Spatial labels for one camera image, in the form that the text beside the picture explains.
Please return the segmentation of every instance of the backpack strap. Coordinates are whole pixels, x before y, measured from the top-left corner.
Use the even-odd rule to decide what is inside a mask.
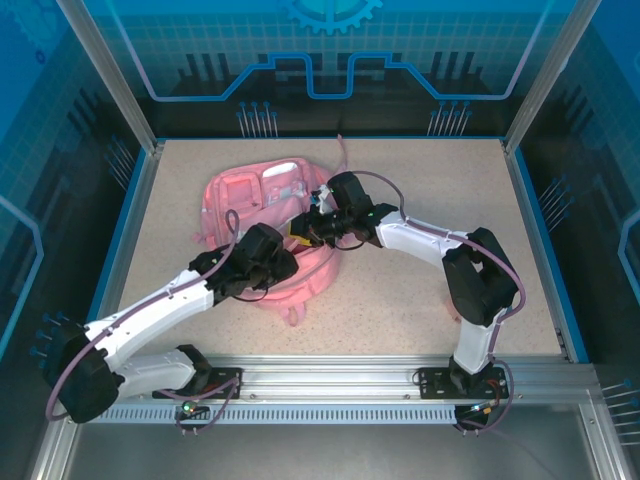
[[[304,303],[296,303],[291,308],[283,308],[280,310],[280,316],[291,327],[297,327],[302,323],[307,315],[307,308]]]
[[[340,149],[342,150],[342,162],[340,162],[340,165],[338,165],[338,168],[336,168],[336,171],[333,172],[334,176],[339,173],[346,172],[349,168],[349,157],[347,155],[347,147],[345,147],[344,145],[344,140],[342,139],[342,135],[338,134],[336,138],[338,140],[338,144],[340,145]]]

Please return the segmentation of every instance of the blue enclosure wall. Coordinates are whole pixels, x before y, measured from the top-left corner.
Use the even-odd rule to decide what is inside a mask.
[[[159,136],[495,136],[506,133],[573,3],[87,6]]]
[[[49,388],[29,354],[46,353],[43,316],[85,321],[140,147],[55,2],[0,1],[0,45],[0,404],[19,402],[0,420],[9,479],[44,421]]]
[[[640,383],[640,4],[603,0],[522,152],[602,382]]]

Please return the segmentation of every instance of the beige work surface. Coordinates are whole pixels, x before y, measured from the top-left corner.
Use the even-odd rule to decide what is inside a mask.
[[[527,289],[524,310],[502,328],[496,352],[555,354],[560,349],[498,140],[346,140],[349,168],[372,170],[404,192],[407,214],[453,230],[492,230]],[[121,307],[166,284],[202,251],[202,193],[227,168],[304,157],[335,169],[336,140],[169,140],[142,223]],[[376,203],[395,193],[363,178]],[[437,268],[373,246],[345,252],[334,284],[307,303],[307,317],[287,326],[277,313],[235,300],[158,337],[144,351],[192,343],[205,354],[448,354],[459,324],[447,313]]]

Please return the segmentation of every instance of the blue border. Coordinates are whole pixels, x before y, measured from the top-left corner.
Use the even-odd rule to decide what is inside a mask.
[[[569,293],[567,292],[567,287],[564,284],[562,273],[560,272],[560,266],[558,265],[558,259],[556,258],[555,251],[553,250],[553,245],[551,244],[551,237],[549,236],[549,232],[544,223],[542,211],[540,210],[540,205],[538,204],[536,193],[533,190],[533,183],[531,182],[529,170],[527,169],[527,165],[524,162],[524,156],[522,155],[520,147],[516,149],[515,157],[518,163],[518,168],[520,169],[520,172],[522,174],[524,188],[527,192],[527,196],[529,197],[531,209],[533,210],[533,216],[536,220],[536,224],[538,225],[540,238],[542,238],[544,253],[549,260],[551,275],[553,276],[556,290],[558,291],[558,296],[560,297],[560,305],[567,321],[569,335],[571,336],[570,341],[576,351],[577,358],[575,360],[579,363],[589,363],[589,356],[587,355],[587,350],[584,346],[584,341],[582,340],[582,334],[580,333],[580,328],[578,327],[578,321],[576,320],[576,316],[573,312],[573,307],[571,306],[571,301],[569,300]]]
[[[305,63],[305,72],[306,72],[306,85],[307,85],[307,94],[310,98],[314,100],[346,100],[353,95],[354,89],[354,78],[355,78],[355,62],[358,59],[384,59],[384,68],[388,69],[402,69],[409,72],[415,80],[427,91],[429,92],[433,98],[436,100],[490,100],[490,101],[502,101],[509,96],[513,92],[518,79],[520,78],[520,74],[524,69],[525,64],[533,50],[533,47],[540,35],[540,31],[542,30],[543,25],[545,24],[547,17],[549,16],[556,0],[547,0],[544,9],[540,14],[540,18],[538,19],[538,23],[536,24],[533,33],[531,34],[531,38],[529,42],[527,42],[527,46],[522,53],[522,57],[516,66],[511,80],[509,81],[509,85],[503,94],[445,94],[439,93],[431,83],[424,77],[422,73],[410,62],[397,62],[393,60],[393,52],[387,51],[370,51],[370,52],[356,52],[352,53],[349,56],[349,60],[347,62],[347,85],[344,93],[316,93],[314,87],[314,79],[313,79],[313,62],[311,60],[311,56],[304,52],[277,52],[277,53],[268,53],[267,54],[267,62],[266,63],[253,63],[249,64],[240,75],[227,87],[227,89],[221,95],[202,95],[202,96],[160,96],[156,93],[153,85],[151,85],[151,80],[149,79],[144,66],[142,65],[142,61],[138,56],[135,47],[133,46],[133,42],[129,38],[126,28],[124,27],[118,12],[116,11],[115,5],[113,4],[113,0],[105,0],[107,8],[109,9],[113,20],[122,36],[122,39],[129,51],[129,55],[133,63],[138,70],[138,74],[147,89],[147,93],[149,96],[155,100],[156,102],[223,102],[227,100],[236,89],[242,85],[242,83],[251,75],[254,71],[260,70],[276,70],[276,60],[279,59],[299,59],[303,60]]]
[[[127,194],[124,197],[124,202],[122,204],[122,208],[120,209],[118,223],[116,223],[116,228],[113,231],[113,236],[111,237],[111,243],[109,244],[107,257],[104,259],[102,273],[100,273],[100,279],[98,280],[96,291],[93,294],[93,300],[91,301],[91,307],[89,308],[89,314],[87,315],[87,322],[98,319],[98,310],[100,310],[102,298],[104,297],[104,292],[107,289],[107,282],[109,281],[109,277],[111,276],[111,272],[113,270],[116,253],[118,252],[118,247],[120,246],[120,239],[122,238],[124,226],[127,223],[127,217],[129,216],[129,211],[131,210],[133,196],[135,195],[136,189],[138,188],[138,182],[140,181],[140,175],[142,173],[142,167],[144,166],[146,156],[147,153],[143,148],[141,148],[140,153],[138,154],[138,160],[136,161],[136,166],[133,169],[133,174],[131,175],[129,187],[127,188]]]
[[[5,327],[4,332],[2,333],[2,337],[0,338],[0,361],[2,361],[4,353],[7,350],[7,346],[9,345],[9,340],[11,340],[11,336],[13,335],[13,332],[18,323],[18,318],[20,318],[20,314],[22,313],[24,304],[26,303],[27,298],[29,297],[29,293],[31,292],[31,288],[33,287],[33,282],[35,282],[36,276],[38,275],[38,270],[40,270],[40,266],[42,265],[42,261],[44,260],[44,247],[42,245],[42,235],[40,234],[40,227],[38,226],[38,223],[31,218],[31,216],[24,213],[2,195],[0,195],[0,207],[9,210],[9,213],[11,215],[16,217],[16,219],[20,223],[31,230],[33,243],[36,247],[36,258],[31,264],[29,275],[27,275],[27,278],[24,281],[22,288],[20,289],[20,295],[16,300],[16,304],[14,305],[13,310],[11,311],[11,316],[9,317],[9,321],[7,322],[7,326]]]
[[[469,135],[469,136],[434,136],[434,135],[353,135],[343,137],[345,140],[504,140],[500,135]],[[158,142],[167,140],[180,140],[181,142],[190,140],[335,140],[335,135],[320,137],[158,137]]]
[[[622,224],[622,232],[620,233],[620,243],[618,243],[618,258],[624,269],[624,273],[627,275],[629,284],[633,290],[633,294],[636,296],[636,300],[640,303],[640,283],[636,278],[636,274],[631,267],[629,258],[627,257],[627,243],[629,242],[629,231],[631,228],[640,222],[640,210],[633,212]]]

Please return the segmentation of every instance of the metal post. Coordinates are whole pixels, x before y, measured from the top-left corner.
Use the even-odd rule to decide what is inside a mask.
[[[531,90],[522,102],[522,106],[516,117],[513,119],[511,127],[505,137],[506,149],[508,153],[514,152],[525,133],[531,126],[533,119],[538,114],[540,107],[544,103],[547,95],[551,91],[557,78],[564,70],[569,57],[576,48],[580,37],[586,30],[591,17],[596,12],[601,0],[578,0],[571,14],[567,18],[562,31],[558,35],[551,51],[547,56],[538,76],[536,77]]]
[[[156,137],[87,7],[78,0],[57,2],[138,142],[153,154],[158,143]]]

